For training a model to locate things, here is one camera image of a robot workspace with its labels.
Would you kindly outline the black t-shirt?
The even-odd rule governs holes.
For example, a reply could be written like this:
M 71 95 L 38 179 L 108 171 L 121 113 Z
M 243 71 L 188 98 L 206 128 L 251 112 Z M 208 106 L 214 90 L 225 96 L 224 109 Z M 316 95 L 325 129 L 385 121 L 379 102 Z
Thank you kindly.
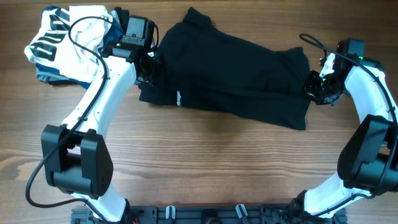
M 194 8 L 164 35 L 159 84 L 139 85 L 141 101 L 220 111 L 296 130 L 306 128 L 310 73 L 303 48 L 273 51 L 219 31 Z

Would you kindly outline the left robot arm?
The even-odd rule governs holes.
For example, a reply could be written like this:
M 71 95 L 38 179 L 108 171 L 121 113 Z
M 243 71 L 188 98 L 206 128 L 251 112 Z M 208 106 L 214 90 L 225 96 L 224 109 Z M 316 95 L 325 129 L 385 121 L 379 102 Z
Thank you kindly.
M 130 16 L 120 40 L 110 41 L 94 54 L 101 69 L 73 112 L 60 126 L 48 125 L 42 132 L 43 159 L 33 171 L 25 190 L 36 206 L 30 189 L 39 170 L 49 186 L 72 195 L 70 202 L 83 202 L 93 223 L 135 223 L 127 199 L 111 184 L 113 162 L 105 138 L 124 95 L 133 85 L 154 86 L 167 70 L 163 59 L 150 56 L 158 46 L 157 25 L 140 16 Z

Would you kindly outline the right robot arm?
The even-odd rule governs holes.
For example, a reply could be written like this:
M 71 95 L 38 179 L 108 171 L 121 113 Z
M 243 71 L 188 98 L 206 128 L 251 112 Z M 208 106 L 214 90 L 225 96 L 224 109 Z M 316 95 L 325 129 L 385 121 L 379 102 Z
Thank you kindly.
M 342 40 L 332 50 L 311 35 L 300 38 L 325 54 L 322 70 L 307 78 L 305 96 L 318 105 L 335 105 L 349 95 L 360 121 L 339 156 L 337 171 L 290 203 L 290 220 L 321 222 L 357 200 L 397 191 L 397 105 L 381 62 L 364 56 L 364 41 Z

